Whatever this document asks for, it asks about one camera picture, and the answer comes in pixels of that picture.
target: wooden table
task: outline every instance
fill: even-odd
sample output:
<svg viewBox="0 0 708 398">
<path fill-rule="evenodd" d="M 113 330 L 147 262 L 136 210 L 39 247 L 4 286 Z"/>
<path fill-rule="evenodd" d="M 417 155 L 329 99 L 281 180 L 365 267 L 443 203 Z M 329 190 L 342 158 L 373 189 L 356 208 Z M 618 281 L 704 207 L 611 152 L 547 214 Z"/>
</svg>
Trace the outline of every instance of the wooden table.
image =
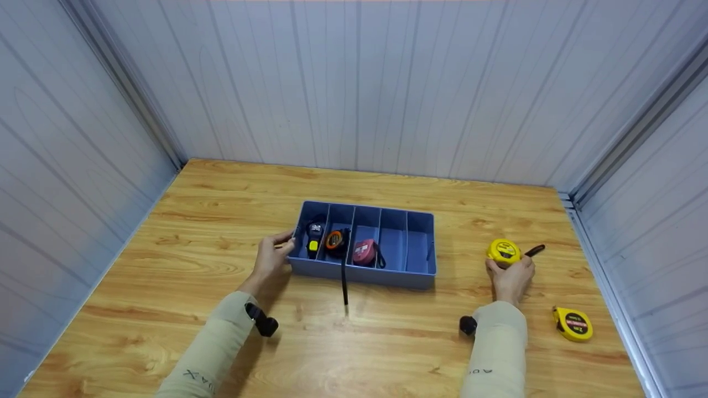
<svg viewBox="0 0 708 398">
<path fill-rule="evenodd" d="M 458 319 L 491 301 L 497 237 L 545 243 L 522 304 L 528 396 L 642 391 L 556 191 L 551 188 L 193 159 L 76 316 L 22 397 L 150 397 L 214 306 L 249 274 L 261 237 L 303 200 L 435 214 L 435 289 L 284 274 L 260 297 L 275 337 L 253 333 L 221 397 L 456 397 L 472 342 Z M 585 311 L 589 343 L 565 340 L 553 305 Z"/>
</svg>

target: person's right hand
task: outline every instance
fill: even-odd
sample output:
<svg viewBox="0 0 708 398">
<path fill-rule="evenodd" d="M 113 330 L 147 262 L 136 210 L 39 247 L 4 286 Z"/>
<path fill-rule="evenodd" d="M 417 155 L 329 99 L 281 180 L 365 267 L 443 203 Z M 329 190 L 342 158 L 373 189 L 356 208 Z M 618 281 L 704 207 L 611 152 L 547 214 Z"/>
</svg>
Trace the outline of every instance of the person's right hand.
<svg viewBox="0 0 708 398">
<path fill-rule="evenodd" d="M 531 284 L 533 275 L 536 274 L 536 264 L 533 260 L 529 256 L 523 256 L 521 261 L 507 269 L 500 268 L 491 258 L 488 258 L 485 264 L 492 279 L 497 301 L 506 301 L 519 307 L 524 292 Z"/>
</svg>

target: blue divided tray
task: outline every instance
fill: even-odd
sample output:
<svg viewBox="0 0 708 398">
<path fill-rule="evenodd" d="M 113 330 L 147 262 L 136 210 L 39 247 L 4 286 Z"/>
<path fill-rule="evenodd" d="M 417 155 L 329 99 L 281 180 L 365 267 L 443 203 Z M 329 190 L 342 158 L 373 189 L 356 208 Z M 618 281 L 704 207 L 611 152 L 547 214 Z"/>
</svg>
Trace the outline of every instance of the blue divided tray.
<svg viewBox="0 0 708 398">
<path fill-rule="evenodd" d="M 303 202 L 295 229 L 295 249 L 289 256 L 292 272 L 319 278 L 341 278 L 341 260 L 330 256 L 323 244 L 320 244 L 316 259 L 307 256 L 307 224 L 318 215 L 326 217 L 323 236 L 335 229 L 351 230 L 346 256 L 348 282 L 419 290 L 433 286 L 438 271 L 433 215 L 381 207 Z M 355 242 L 364 239 L 378 242 L 386 268 L 353 265 L 352 249 Z"/>
</svg>

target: black tape measure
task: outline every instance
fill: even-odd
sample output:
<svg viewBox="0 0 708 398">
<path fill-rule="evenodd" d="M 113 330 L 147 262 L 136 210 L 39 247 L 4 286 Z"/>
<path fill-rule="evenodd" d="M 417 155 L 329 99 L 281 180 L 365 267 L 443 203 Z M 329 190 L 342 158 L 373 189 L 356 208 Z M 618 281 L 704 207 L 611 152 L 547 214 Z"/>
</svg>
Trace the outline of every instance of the black tape measure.
<svg viewBox="0 0 708 398">
<path fill-rule="evenodd" d="M 327 239 L 324 240 L 324 248 L 327 249 L 327 253 L 335 258 L 342 258 L 347 254 L 347 247 L 349 242 L 349 229 L 335 229 L 327 235 Z"/>
<path fill-rule="evenodd" d="M 322 235 L 324 235 L 325 221 L 327 221 L 327 216 L 320 214 L 308 222 L 305 227 L 305 232 L 307 233 L 307 257 L 310 260 L 317 258 L 319 242 L 322 240 Z"/>
</svg>

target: tray compartment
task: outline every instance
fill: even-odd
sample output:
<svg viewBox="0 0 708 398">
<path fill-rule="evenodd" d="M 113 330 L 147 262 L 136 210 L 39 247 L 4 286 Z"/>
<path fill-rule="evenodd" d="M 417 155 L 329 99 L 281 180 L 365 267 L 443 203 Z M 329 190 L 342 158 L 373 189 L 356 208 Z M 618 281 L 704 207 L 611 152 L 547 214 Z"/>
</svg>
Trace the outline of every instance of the tray compartment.
<svg viewBox="0 0 708 398">
<path fill-rule="evenodd" d="M 379 241 L 379 221 L 381 220 L 381 209 L 378 207 L 357 206 L 354 211 L 354 223 L 352 226 L 352 240 L 347 264 L 353 265 L 352 255 L 356 242 L 365 239 Z"/>
<path fill-rule="evenodd" d="M 302 203 L 302 209 L 300 210 L 300 217 L 297 221 L 297 226 L 295 227 L 295 248 L 292 250 L 294 253 L 291 257 L 297 258 L 307 258 L 307 225 L 318 215 L 323 215 L 325 222 L 329 214 L 329 203 L 323 202 L 312 202 L 306 200 Z"/>
<path fill-rule="evenodd" d="M 352 223 L 354 221 L 354 209 L 352 205 L 339 205 L 331 204 L 329 205 L 329 215 L 327 216 L 327 226 L 325 228 L 324 236 L 325 238 L 330 232 L 336 231 L 337 229 L 352 229 Z M 332 256 L 327 250 L 324 249 L 324 240 L 322 241 L 322 250 L 317 254 L 318 260 L 324 260 L 330 263 L 341 264 L 342 259 Z"/>
<path fill-rule="evenodd" d="M 404 210 L 381 209 L 379 247 L 387 271 L 403 271 L 406 267 L 406 223 Z"/>
<path fill-rule="evenodd" d="M 434 262 L 434 226 L 433 215 L 422 212 L 408 212 L 408 250 L 406 254 L 406 272 L 435 273 Z"/>
</svg>

